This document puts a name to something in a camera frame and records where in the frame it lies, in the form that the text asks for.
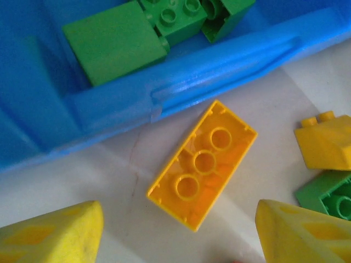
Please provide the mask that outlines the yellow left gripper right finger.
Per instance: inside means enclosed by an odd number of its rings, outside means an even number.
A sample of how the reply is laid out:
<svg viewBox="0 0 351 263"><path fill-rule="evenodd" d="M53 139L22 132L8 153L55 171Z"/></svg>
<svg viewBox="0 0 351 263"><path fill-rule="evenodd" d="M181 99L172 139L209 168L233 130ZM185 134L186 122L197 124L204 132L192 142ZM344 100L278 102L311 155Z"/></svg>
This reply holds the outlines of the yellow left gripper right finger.
<svg viewBox="0 0 351 263"><path fill-rule="evenodd" d="M256 229L266 262L350 262L350 222L261 199Z"/></svg>

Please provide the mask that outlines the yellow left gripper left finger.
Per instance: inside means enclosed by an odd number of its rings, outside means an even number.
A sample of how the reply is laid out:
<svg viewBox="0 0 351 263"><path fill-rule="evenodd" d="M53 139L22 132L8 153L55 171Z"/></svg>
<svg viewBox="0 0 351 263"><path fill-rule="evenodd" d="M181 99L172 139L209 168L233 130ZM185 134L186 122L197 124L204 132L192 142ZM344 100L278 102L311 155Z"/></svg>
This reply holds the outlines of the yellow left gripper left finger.
<svg viewBox="0 0 351 263"><path fill-rule="evenodd" d="M19 221L1 227L1 262L95 262L103 228L98 201Z"/></svg>

